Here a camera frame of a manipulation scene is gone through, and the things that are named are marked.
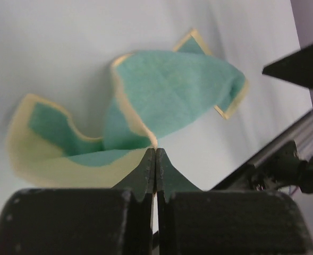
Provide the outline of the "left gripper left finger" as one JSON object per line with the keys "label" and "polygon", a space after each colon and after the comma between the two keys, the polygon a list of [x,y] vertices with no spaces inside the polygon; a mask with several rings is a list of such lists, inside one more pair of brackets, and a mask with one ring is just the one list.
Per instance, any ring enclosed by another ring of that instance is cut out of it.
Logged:
{"label": "left gripper left finger", "polygon": [[123,254],[151,254],[153,249],[154,179],[156,153],[147,149],[139,165],[114,189],[130,190],[124,223]]}

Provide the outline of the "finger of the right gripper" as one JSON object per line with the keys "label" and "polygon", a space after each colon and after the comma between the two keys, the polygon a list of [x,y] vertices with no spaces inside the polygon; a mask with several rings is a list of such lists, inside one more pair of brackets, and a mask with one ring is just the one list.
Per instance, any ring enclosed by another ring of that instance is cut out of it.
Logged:
{"label": "finger of the right gripper", "polygon": [[264,66],[262,74],[313,90],[313,43]]}

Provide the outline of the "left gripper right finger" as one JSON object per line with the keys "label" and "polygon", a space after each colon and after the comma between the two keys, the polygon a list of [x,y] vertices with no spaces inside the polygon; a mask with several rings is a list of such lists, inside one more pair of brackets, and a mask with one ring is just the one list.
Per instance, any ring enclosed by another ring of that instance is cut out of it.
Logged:
{"label": "left gripper right finger", "polygon": [[158,202],[159,253],[168,254],[171,230],[171,206],[174,192],[196,192],[200,189],[190,182],[171,163],[165,149],[156,150],[156,191]]}

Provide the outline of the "teal and yellow towel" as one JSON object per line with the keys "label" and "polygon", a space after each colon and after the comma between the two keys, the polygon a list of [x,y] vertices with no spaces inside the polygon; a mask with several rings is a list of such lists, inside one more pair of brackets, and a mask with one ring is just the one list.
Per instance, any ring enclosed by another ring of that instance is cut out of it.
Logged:
{"label": "teal and yellow towel", "polygon": [[112,188],[158,140],[194,122],[210,108],[229,118],[248,82],[216,58],[197,30],[172,51],[140,50],[110,66],[113,98],[99,138],[83,135],[71,114],[34,94],[20,102],[7,135],[19,177],[40,187]]}

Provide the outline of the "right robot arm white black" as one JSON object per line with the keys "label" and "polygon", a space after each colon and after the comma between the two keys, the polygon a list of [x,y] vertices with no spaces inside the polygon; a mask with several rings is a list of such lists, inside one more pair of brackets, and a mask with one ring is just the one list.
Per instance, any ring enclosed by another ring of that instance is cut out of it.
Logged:
{"label": "right robot arm white black", "polygon": [[[313,43],[263,68],[263,74],[313,90]],[[281,187],[295,185],[301,192],[313,194],[313,156],[299,159],[280,154],[266,164],[266,170]]]}

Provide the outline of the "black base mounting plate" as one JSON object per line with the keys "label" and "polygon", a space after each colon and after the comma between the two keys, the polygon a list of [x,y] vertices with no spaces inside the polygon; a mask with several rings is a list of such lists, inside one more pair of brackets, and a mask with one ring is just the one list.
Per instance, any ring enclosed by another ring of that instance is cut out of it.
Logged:
{"label": "black base mounting plate", "polygon": [[298,185],[307,163],[299,158],[292,140],[280,147],[267,145],[212,190],[264,191]]}

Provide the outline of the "front aluminium frame rail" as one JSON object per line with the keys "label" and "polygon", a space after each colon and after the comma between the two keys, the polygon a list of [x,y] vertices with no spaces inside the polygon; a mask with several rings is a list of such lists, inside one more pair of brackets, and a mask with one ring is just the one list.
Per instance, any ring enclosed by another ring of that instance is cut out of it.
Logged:
{"label": "front aluminium frame rail", "polygon": [[313,145],[313,109],[265,145],[247,163],[258,167],[289,141],[294,141],[299,156]]}

